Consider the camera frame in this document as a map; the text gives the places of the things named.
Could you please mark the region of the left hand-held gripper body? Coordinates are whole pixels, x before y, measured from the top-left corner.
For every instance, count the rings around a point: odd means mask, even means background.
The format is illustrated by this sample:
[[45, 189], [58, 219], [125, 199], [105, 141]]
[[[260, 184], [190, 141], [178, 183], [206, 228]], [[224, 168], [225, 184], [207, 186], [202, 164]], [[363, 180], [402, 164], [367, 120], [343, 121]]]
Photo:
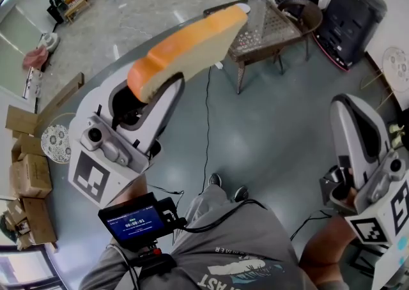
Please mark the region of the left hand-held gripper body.
[[97, 206], [107, 206], [149, 167], [148, 157], [97, 115], [70, 122], [68, 181]]

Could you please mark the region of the person's right hand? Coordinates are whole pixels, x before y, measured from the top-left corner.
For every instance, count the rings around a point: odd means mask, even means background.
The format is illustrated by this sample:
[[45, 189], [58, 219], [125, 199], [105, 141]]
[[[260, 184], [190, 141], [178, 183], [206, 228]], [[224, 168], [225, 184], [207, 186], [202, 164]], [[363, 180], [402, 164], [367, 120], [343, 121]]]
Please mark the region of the person's right hand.
[[342, 200], [342, 202], [350, 207], [351, 209], [355, 209], [354, 200], [357, 195], [357, 190], [354, 187], [350, 187], [348, 190], [347, 196]]

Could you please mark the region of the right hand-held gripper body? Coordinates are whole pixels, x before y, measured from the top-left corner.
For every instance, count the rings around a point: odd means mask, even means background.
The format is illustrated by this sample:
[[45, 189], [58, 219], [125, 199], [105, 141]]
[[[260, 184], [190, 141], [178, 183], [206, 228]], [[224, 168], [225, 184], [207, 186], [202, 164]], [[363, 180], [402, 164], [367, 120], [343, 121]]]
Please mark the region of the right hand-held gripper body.
[[353, 204], [346, 198], [348, 170], [333, 166], [320, 179], [324, 204], [345, 215], [347, 223], [365, 246], [385, 245], [375, 262], [373, 288], [399, 284], [408, 260], [408, 168], [399, 153], [391, 151], [369, 181], [358, 190]]

